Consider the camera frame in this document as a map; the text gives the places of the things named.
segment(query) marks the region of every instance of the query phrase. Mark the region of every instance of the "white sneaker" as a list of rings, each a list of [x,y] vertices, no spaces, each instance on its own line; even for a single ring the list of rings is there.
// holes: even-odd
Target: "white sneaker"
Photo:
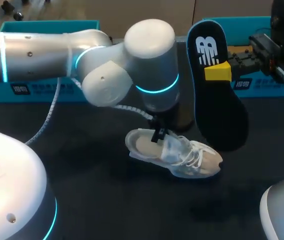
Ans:
[[[203,179],[217,174],[222,157],[211,147],[169,131],[164,140],[152,142],[155,130],[135,129],[125,137],[129,156],[170,170],[179,178]]]

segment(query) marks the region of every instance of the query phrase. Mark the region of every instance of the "black insole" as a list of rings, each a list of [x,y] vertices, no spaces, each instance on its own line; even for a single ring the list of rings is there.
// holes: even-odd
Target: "black insole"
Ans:
[[[189,31],[187,55],[195,90],[195,120],[207,142],[217,151],[242,147],[249,134],[248,112],[229,81],[206,81],[204,68],[228,60],[222,27],[203,20]]]

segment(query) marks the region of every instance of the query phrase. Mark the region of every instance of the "white spiral cable wrap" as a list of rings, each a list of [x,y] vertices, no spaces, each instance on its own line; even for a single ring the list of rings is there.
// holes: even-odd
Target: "white spiral cable wrap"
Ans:
[[[81,83],[76,80],[75,78],[71,78],[72,82],[79,88],[79,89],[82,89],[82,85]],[[44,130],[47,128],[48,124],[49,124],[49,121],[51,119],[51,116],[52,116],[52,113],[53,113],[53,110],[56,106],[56,103],[57,103],[57,100],[58,100],[58,97],[59,97],[59,93],[60,93],[60,88],[61,88],[61,79],[58,78],[57,79],[57,85],[56,85],[56,90],[55,90],[55,94],[54,94],[54,97],[53,97],[53,100],[52,100],[52,103],[51,103],[51,106],[49,108],[49,111],[48,111],[48,114],[46,116],[46,119],[43,123],[43,125],[41,126],[41,128],[37,131],[37,133],[32,137],[30,138],[30,140],[28,140],[25,144],[26,145],[30,145],[32,144],[35,140],[38,139],[38,137],[44,132]],[[136,114],[139,114],[141,115],[142,117],[144,117],[145,119],[147,120],[152,120],[153,119],[153,116],[146,113],[145,111],[139,109],[139,108],[136,108],[136,107],[133,107],[133,106],[127,106],[127,105],[116,105],[114,107],[112,107],[114,109],[120,109],[120,110],[126,110],[126,111],[130,111],[130,112],[133,112],[133,113],[136,113]]]
[[[43,125],[41,126],[41,128],[37,131],[37,133],[36,133],[32,138],[30,138],[30,140],[28,140],[28,141],[25,143],[26,145],[30,145],[30,144],[33,143],[35,140],[37,140],[38,137],[39,137],[39,136],[44,132],[44,130],[47,128],[47,126],[48,126],[48,124],[49,124],[49,121],[50,121],[50,119],[51,119],[53,110],[54,110],[54,108],[55,108],[55,106],[56,106],[58,97],[59,97],[60,88],[61,88],[61,79],[58,78],[58,79],[57,79],[57,85],[56,85],[55,94],[54,94],[54,97],[53,97],[51,106],[50,106],[50,108],[49,108],[49,110],[48,110],[48,114],[47,114],[47,116],[46,116],[46,119],[45,119]]]

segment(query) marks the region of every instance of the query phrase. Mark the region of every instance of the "teal display box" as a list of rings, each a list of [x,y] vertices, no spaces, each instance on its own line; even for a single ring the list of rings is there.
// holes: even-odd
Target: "teal display box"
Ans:
[[[63,34],[87,29],[100,29],[98,20],[74,21],[9,21],[0,32]],[[26,82],[0,82],[0,103],[51,103],[57,78]],[[87,102],[82,91],[67,77],[61,79],[58,102]]]
[[[270,17],[214,17],[205,18],[218,22],[225,33],[228,46],[247,46],[249,36],[263,33],[271,34]],[[244,75],[231,83],[240,98],[284,97],[284,84],[277,84],[262,72]]]

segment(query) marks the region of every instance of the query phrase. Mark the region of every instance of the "black tabletop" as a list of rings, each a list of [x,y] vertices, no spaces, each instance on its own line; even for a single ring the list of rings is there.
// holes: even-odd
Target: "black tabletop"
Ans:
[[[183,103],[193,103],[185,45],[179,43]],[[124,104],[143,107],[132,89]],[[66,240],[266,240],[263,192],[284,179],[284,98],[243,99],[247,144],[221,153],[223,172],[185,180],[129,158],[126,134],[147,128],[139,115],[89,104],[58,104],[31,147],[46,167]],[[0,132],[23,142],[42,125],[48,104],[0,104]],[[194,126],[185,134],[204,142]]]

